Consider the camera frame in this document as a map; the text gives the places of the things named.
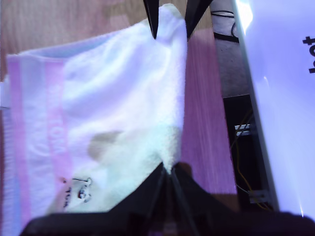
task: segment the towel fold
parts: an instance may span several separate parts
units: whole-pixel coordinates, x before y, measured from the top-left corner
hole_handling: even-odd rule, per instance
[[[148,20],[63,46],[7,57],[2,235],[51,212],[108,211],[161,163],[180,158],[185,21]]]

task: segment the black cable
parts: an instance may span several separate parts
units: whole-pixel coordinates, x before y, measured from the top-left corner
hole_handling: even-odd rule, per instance
[[[230,13],[230,14],[234,15],[233,11],[226,11],[226,10],[211,11],[211,13],[219,13],[219,12],[225,12],[225,13]]]
[[[214,34],[215,38],[217,38],[217,39],[229,41],[229,42],[234,42],[234,43],[240,43],[240,41],[238,40],[238,37],[233,37],[230,35],[216,33],[216,32],[213,32],[213,34]]]
[[[237,38],[237,37],[235,36],[235,34],[234,34],[234,28],[235,28],[235,22],[234,22],[234,24],[232,25],[232,28],[231,28],[231,35],[232,35],[233,37]]]
[[[232,16],[230,15],[222,15],[222,14],[218,14],[220,12],[223,12],[223,13],[229,13],[229,14],[232,14]],[[211,15],[213,16],[221,16],[221,17],[227,17],[227,18],[234,18],[234,13],[231,12],[231,11],[225,11],[225,10],[222,10],[222,11],[211,11]]]
[[[233,16],[218,14],[220,12],[233,14]],[[232,11],[226,11],[226,10],[211,11],[211,15],[220,16],[220,17],[227,17],[227,18],[234,18],[234,13]],[[226,35],[226,34],[221,34],[221,33],[216,33],[216,32],[214,32],[213,34],[214,34],[215,38],[217,38],[217,39],[229,41],[229,42],[234,42],[234,43],[240,43],[238,37],[236,37],[234,34],[234,28],[235,28],[235,22],[233,23],[232,28],[231,28],[231,35],[232,36]]]

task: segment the cartoon logo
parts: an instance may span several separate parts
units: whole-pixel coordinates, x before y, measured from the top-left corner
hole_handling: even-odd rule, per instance
[[[72,185],[66,191],[65,197],[65,207],[75,207],[81,203],[87,203],[91,200],[90,186],[92,184],[92,179],[87,180],[73,178]]]

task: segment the floor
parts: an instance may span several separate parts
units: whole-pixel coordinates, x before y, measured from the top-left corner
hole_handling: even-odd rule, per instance
[[[210,5],[210,9],[211,11],[233,11],[232,0],[214,0]],[[212,16],[214,32],[231,35],[233,23],[233,18]],[[248,79],[245,75],[240,45],[216,39],[216,48],[223,97],[248,94]]]

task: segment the pink surface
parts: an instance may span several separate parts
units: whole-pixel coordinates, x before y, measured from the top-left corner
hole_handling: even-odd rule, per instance
[[[188,43],[181,161],[206,191],[237,193],[212,29],[196,30]]]
[[[59,192],[64,183],[60,176],[69,179],[72,176],[72,162],[67,147],[67,125],[65,123],[63,96],[63,62],[47,62],[45,77],[47,80],[47,114],[48,114],[48,143],[55,171],[56,191]]]

